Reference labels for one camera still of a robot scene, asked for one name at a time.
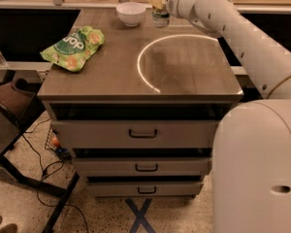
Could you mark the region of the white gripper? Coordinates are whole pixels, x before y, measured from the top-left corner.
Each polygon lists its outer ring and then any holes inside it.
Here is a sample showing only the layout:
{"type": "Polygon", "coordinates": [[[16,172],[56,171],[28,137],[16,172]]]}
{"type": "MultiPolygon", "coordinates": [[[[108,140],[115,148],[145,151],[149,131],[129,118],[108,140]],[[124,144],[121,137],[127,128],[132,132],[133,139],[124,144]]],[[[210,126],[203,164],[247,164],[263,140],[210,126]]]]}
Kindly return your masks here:
{"type": "MultiPolygon", "coordinates": [[[[162,10],[166,0],[147,0],[148,3],[157,9],[162,10]]],[[[192,8],[192,0],[167,0],[166,8],[173,17],[187,17],[192,8]]]]}

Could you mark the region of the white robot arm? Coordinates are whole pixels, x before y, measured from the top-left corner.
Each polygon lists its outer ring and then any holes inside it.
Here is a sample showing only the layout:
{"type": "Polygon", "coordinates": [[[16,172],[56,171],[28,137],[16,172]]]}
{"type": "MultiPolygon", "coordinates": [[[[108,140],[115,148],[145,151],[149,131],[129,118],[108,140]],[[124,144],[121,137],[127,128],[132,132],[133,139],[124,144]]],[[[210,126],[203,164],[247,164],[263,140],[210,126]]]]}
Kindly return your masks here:
{"type": "Polygon", "coordinates": [[[222,37],[258,89],[219,123],[212,149],[213,233],[291,233],[291,52],[232,0],[148,0],[222,37]]]}

